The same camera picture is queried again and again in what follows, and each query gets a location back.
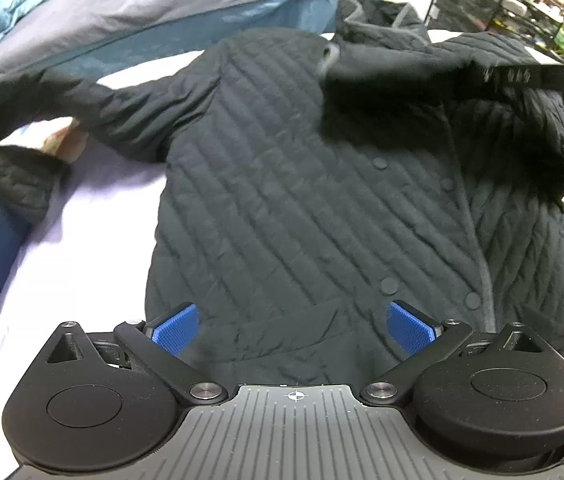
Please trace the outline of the black quilted jacket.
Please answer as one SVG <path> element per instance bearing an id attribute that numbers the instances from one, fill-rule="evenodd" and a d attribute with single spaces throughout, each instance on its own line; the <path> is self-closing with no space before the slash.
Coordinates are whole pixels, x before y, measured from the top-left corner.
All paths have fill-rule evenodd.
<path id="1" fill-rule="evenodd" d="M 163 165 L 145 314 L 196 304 L 184 359 L 227 387 L 364 386 L 402 358 L 395 299 L 482 332 L 524 323 L 564 356 L 564 101 L 484 81 L 527 59 L 341 0 L 332 40 L 247 30 L 130 88 L 22 73 L 0 81 L 0 199 L 47 212 L 64 164 L 4 144 L 37 120 Z"/>

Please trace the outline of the lavender bed sheet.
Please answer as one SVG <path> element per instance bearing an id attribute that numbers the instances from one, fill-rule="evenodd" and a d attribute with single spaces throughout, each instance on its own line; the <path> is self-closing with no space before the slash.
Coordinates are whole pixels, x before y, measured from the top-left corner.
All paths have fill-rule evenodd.
<path id="1" fill-rule="evenodd" d="M 119 86 L 79 78 L 118 90 L 179 71 L 155 75 L 141 67 L 136 70 L 138 84 Z M 50 155 L 65 168 L 50 193 L 44 218 L 27 220 L 30 233 L 0 296 L 0 479 L 18 466 L 18 455 L 2 428 L 4 407 L 56 327 L 69 321 L 77 332 L 99 333 L 123 322 L 152 320 L 145 314 L 146 282 L 166 185 L 163 165 L 121 155 L 92 138 L 71 117 L 29 122 L 5 136 L 4 144 Z M 178 356 L 169 354 L 168 362 L 193 367 L 183 356 L 191 344 Z M 201 380 L 217 382 L 197 372 Z M 242 382 L 222 386 L 234 390 L 243 385 L 360 389 L 367 384 Z"/>

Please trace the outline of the teal bed cover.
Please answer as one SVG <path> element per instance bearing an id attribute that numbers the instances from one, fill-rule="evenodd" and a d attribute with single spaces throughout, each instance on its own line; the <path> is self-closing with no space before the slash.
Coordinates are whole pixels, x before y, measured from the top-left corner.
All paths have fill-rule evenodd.
<path id="1" fill-rule="evenodd" d="M 69 76 L 104 77 L 140 63 L 167 58 L 212 44 L 253 28 L 282 27 L 334 32 L 338 0 L 261 0 L 209 11 L 138 32 L 56 54 L 40 63 Z"/>

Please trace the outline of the grey blanket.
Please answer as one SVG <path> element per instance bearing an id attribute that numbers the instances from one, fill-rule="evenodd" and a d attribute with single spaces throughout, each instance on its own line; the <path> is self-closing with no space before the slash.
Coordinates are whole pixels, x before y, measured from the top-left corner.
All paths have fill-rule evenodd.
<path id="1" fill-rule="evenodd" d="M 126 32 L 261 0 L 47 0 L 0 40 L 0 78 Z"/>

